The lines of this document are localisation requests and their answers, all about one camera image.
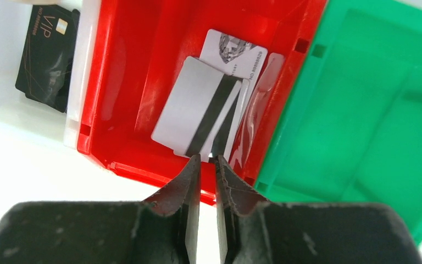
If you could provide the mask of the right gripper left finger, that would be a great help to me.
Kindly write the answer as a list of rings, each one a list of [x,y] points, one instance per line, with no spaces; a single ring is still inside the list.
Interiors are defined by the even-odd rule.
[[[142,201],[39,201],[0,220],[0,263],[195,263],[201,158]]]

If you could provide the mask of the white card with stripe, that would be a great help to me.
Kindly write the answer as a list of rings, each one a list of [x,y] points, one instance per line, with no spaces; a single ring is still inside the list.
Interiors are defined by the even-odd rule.
[[[152,140],[179,156],[210,159],[211,147],[225,117],[249,80],[228,75],[188,56],[151,134]]]

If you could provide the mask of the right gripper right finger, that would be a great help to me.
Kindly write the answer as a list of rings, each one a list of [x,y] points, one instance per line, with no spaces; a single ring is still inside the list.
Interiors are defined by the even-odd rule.
[[[222,263],[422,263],[403,219],[368,202],[272,202],[218,156]]]

